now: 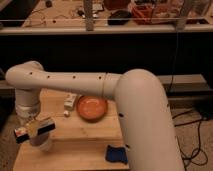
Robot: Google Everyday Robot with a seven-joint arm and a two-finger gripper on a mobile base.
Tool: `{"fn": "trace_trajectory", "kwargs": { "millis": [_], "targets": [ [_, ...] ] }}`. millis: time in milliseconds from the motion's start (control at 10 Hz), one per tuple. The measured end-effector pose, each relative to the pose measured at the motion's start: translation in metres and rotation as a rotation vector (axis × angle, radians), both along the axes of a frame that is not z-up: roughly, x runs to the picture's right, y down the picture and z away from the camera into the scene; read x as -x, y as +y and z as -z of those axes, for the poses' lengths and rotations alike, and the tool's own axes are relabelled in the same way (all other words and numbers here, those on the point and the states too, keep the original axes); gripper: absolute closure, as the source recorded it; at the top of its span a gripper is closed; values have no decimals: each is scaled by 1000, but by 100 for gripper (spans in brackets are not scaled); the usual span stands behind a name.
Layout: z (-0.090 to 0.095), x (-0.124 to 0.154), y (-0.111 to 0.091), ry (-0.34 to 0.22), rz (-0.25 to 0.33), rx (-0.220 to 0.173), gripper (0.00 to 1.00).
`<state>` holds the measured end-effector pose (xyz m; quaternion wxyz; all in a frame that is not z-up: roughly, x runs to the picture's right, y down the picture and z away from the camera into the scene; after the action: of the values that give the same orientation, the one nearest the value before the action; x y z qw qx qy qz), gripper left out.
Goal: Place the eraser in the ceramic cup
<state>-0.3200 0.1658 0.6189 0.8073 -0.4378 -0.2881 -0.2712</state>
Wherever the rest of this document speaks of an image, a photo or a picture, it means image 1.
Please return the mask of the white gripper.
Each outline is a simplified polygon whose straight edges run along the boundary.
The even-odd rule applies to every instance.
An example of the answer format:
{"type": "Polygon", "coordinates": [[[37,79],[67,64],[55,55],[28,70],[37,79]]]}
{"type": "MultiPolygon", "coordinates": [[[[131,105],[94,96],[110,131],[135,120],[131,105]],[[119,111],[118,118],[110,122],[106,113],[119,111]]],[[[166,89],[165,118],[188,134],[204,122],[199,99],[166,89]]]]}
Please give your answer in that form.
{"type": "Polygon", "coordinates": [[[54,120],[51,117],[41,120],[30,118],[21,126],[21,129],[28,135],[31,146],[43,152],[48,152],[52,148],[50,132],[54,129],[54,120]]]}

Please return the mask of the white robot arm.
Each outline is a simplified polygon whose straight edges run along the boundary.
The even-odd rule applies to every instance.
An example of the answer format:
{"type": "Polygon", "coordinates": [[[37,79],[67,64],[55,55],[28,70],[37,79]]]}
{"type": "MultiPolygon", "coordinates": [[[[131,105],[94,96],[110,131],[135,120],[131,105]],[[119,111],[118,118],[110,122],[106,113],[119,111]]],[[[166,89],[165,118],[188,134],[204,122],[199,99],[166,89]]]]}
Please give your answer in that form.
{"type": "Polygon", "coordinates": [[[29,61],[9,68],[6,81],[15,88],[16,111],[24,120],[39,114],[43,88],[113,100],[130,170],[184,171],[167,96],[151,72],[46,72],[29,61]]]}

